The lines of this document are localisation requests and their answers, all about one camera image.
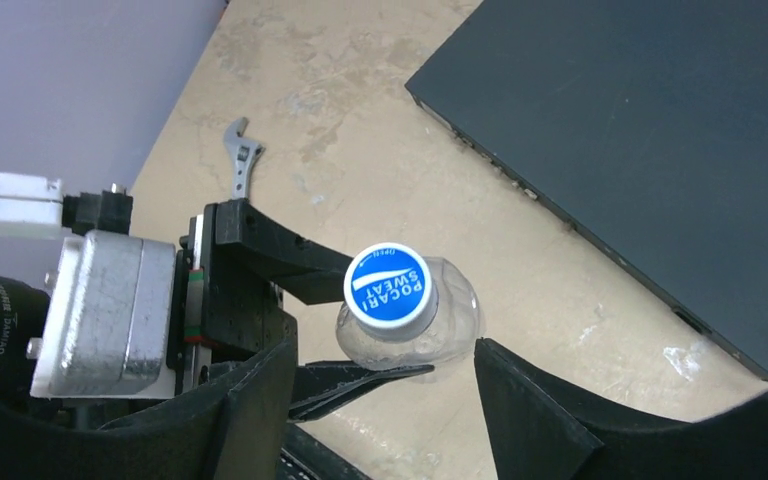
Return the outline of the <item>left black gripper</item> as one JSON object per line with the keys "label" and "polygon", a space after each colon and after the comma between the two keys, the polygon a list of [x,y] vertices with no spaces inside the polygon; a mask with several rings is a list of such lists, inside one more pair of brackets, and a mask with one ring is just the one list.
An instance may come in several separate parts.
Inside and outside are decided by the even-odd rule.
{"label": "left black gripper", "polygon": [[[351,262],[243,199],[207,205],[178,246],[167,354],[177,391],[204,383],[213,363],[245,361],[285,340],[296,346],[297,321],[283,310],[280,287],[306,305],[339,303]],[[321,419],[386,383],[434,370],[368,370],[352,361],[298,366],[288,421]]]}

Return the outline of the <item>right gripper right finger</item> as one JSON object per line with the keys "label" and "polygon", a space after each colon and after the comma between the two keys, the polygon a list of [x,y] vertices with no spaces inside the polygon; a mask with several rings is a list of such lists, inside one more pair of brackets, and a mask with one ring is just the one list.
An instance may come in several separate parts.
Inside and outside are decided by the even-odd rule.
{"label": "right gripper right finger", "polygon": [[683,422],[635,410],[481,338],[474,367],[501,479],[768,479],[768,391]]}

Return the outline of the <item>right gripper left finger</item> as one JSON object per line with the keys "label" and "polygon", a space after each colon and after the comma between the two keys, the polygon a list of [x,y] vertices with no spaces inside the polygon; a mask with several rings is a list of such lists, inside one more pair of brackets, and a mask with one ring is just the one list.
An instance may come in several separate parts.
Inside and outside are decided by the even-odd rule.
{"label": "right gripper left finger", "polygon": [[0,479],[273,479],[296,365],[296,345],[283,341],[98,430],[0,406]]}

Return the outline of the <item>clear plastic bottle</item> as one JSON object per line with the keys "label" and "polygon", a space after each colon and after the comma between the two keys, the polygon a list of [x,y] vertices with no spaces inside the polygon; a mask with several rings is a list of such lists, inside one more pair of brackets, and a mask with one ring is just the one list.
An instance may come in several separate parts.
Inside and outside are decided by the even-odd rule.
{"label": "clear plastic bottle", "polygon": [[449,260],[410,261],[384,281],[355,292],[336,320],[338,345],[375,371],[431,365],[440,371],[474,352],[486,322],[478,296]]}

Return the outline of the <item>blue white bottle cap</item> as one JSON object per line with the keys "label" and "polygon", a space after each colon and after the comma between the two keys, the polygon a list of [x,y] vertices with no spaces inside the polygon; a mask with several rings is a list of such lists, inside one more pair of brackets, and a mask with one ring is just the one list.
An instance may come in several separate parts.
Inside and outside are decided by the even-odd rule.
{"label": "blue white bottle cap", "polygon": [[371,245],[351,260],[343,296],[360,329],[386,343],[420,336],[432,324],[439,301],[428,261],[395,242]]}

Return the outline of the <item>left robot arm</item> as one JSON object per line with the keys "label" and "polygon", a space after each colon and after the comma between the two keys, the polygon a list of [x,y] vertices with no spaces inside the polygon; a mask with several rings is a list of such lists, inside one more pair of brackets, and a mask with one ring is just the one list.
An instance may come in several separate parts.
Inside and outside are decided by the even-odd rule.
{"label": "left robot arm", "polygon": [[47,289],[0,276],[0,403],[44,417],[80,400],[166,401],[295,342],[285,294],[343,297],[350,258],[245,199],[208,205],[177,244],[132,236],[132,209],[105,191],[16,213],[9,232],[71,236]]}

